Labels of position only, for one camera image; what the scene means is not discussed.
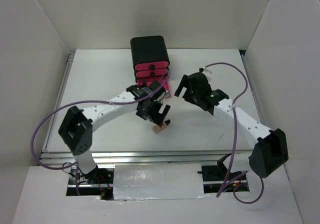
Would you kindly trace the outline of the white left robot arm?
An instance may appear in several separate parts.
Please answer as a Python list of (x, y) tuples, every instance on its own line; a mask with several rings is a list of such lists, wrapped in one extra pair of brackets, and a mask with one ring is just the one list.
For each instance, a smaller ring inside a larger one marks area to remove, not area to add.
[(78, 108), (70, 107), (59, 127), (58, 134), (78, 164), (80, 177), (86, 183), (96, 182), (103, 171), (94, 161), (91, 146), (93, 133), (106, 123), (128, 113), (162, 126), (170, 106), (163, 104), (169, 92), (158, 82), (131, 85), (107, 103)]

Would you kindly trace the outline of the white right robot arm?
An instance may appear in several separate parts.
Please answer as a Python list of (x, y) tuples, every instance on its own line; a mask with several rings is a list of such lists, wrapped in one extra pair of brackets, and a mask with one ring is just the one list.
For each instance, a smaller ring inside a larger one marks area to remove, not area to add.
[(178, 97), (186, 88), (182, 98), (203, 111), (220, 118), (227, 124), (237, 119), (237, 133), (252, 148), (248, 167), (265, 179), (289, 159), (286, 134), (281, 129), (272, 130), (259, 123), (239, 107), (222, 90), (213, 90), (207, 76), (202, 72), (184, 75), (174, 95)]

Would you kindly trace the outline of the beige foundation bottle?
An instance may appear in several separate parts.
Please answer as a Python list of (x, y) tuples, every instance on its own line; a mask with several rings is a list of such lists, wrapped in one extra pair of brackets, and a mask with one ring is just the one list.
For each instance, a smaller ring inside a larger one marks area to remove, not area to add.
[(159, 132), (163, 131), (164, 129), (166, 129), (168, 127), (168, 125), (171, 123), (171, 120), (165, 120), (162, 125), (155, 125), (152, 127), (152, 130), (155, 134), (158, 134)]

